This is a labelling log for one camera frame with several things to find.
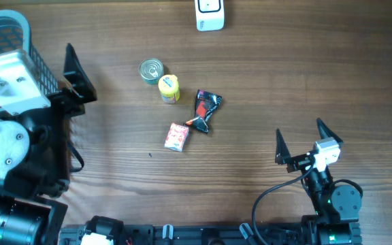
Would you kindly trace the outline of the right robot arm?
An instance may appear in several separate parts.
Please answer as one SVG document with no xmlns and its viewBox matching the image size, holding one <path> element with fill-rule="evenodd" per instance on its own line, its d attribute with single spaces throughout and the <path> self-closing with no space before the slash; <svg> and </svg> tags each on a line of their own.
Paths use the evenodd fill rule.
<svg viewBox="0 0 392 245">
<path fill-rule="evenodd" d="M 347 179 L 334 180 L 329 166 L 341 156 L 344 141 L 320 118 L 316 120 L 320 140 L 312 150 L 291 156 L 280 132 L 276 131 L 275 162 L 287 171 L 301 173 L 301 184 L 315 214 L 305 215 L 299 223 L 298 244 L 361 244 L 359 211 L 363 190 Z"/>
</svg>

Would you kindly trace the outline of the red white small carton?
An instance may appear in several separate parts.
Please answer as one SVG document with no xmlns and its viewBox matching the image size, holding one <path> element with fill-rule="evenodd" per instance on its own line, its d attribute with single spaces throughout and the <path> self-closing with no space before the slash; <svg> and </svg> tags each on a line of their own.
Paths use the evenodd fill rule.
<svg viewBox="0 0 392 245">
<path fill-rule="evenodd" d="M 164 147 L 182 152 L 188 136 L 189 128 L 187 126 L 172 123 L 165 139 Z"/>
</svg>

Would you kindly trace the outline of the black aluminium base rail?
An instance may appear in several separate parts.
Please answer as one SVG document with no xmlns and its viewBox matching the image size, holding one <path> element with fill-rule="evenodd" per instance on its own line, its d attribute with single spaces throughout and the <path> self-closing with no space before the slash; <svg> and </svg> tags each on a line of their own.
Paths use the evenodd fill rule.
<svg viewBox="0 0 392 245">
<path fill-rule="evenodd" d="M 350 225 L 311 225 L 278 223 L 259 227 L 235 226 L 163 226 L 125 225 L 120 231 L 107 234 L 105 229 L 90 229 L 88 225 L 71 226 L 61 230 L 59 244 L 122 244 L 122 245 L 234 245 L 260 244 L 349 244 L 361 245 L 363 239 L 357 223 Z"/>
</svg>

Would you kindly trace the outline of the black red snack wrapper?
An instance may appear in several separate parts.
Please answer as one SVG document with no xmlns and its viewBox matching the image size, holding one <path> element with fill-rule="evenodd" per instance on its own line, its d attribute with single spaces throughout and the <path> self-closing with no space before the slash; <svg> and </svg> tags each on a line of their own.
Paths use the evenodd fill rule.
<svg viewBox="0 0 392 245">
<path fill-rule="evenodd" d="M 184 123 L 184 126 L 208 133 L 208 121 L 213 113 L 221 106 L 223 98 L 208 91 L 198 90 L 195 97 L 195 117 Z"/>
</svg>

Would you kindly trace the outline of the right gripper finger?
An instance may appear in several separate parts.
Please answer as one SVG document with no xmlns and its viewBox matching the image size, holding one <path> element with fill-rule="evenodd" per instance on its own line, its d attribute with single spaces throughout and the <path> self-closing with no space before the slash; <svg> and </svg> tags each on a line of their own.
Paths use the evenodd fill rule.
<svg viewBox="0 0 392 245">
<path fill-rule="evenodd" d="M 279 165 L 288 164 L 291 160 L 291 155 L 287 144 L 280 132 L 280 129 L 276 130 L 276 154 L 275 162 Z"/>
<path fill-rule="evenodd" d="M 335 134 L 320 118 L 317 118 L 316 124 L 322 140 L 332 137 L 338 144 L 343 144 L 343 140 L 337 134 Z"/>
</svg>

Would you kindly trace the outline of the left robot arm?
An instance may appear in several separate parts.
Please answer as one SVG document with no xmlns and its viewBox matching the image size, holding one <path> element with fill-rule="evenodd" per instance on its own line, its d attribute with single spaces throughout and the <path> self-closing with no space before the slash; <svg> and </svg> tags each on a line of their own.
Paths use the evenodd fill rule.
<svg viewBox="0 0 392 245">
<path fill-rule="evenodd" d="M 67 87 L 44 88 L 22 50 L 0 54 L 0 244 L 57 244 L 78 151 L 68 123 L 97 99 L 72 45 L 66 48 Z"/>
</svg>

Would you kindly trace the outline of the green labelled round container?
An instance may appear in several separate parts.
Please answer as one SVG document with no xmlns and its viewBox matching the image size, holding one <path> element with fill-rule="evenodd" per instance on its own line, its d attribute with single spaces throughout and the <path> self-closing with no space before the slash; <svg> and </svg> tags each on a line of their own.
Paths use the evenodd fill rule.
<svg viewBox="0 0 392 245">
<path fill-rule="evenodd" d="M 145 59 L 139 65 L 139 74 L 147 84 L 157 84 L 164 76 L 163 63 L 156 58 Z"/>
</svg>

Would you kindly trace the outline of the white barcode scanner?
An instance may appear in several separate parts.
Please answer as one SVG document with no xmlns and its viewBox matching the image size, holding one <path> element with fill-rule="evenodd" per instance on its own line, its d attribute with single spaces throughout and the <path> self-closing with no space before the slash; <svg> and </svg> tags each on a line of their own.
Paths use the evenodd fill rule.
<svg viewBox="0 0 392 245">
<path fill-rule="evenodd" d="M 194 0 L 197 30 L 218 31 L 225 25 L 223 0 Z"/>
</svg>

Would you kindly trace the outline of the yellow lidded small bottle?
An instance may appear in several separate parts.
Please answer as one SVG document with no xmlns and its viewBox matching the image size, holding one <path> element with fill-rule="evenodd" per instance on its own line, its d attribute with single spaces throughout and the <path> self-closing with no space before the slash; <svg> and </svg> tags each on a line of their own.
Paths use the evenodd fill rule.
<svg viewBox="0 0 392 245">
<path fill-rule="evenodd" d="M 158 81 L 161 98 L 165 103 L 175 103 L 180 98 L 179 82 L 175 75 L 164 75 Z"/>
</svg>

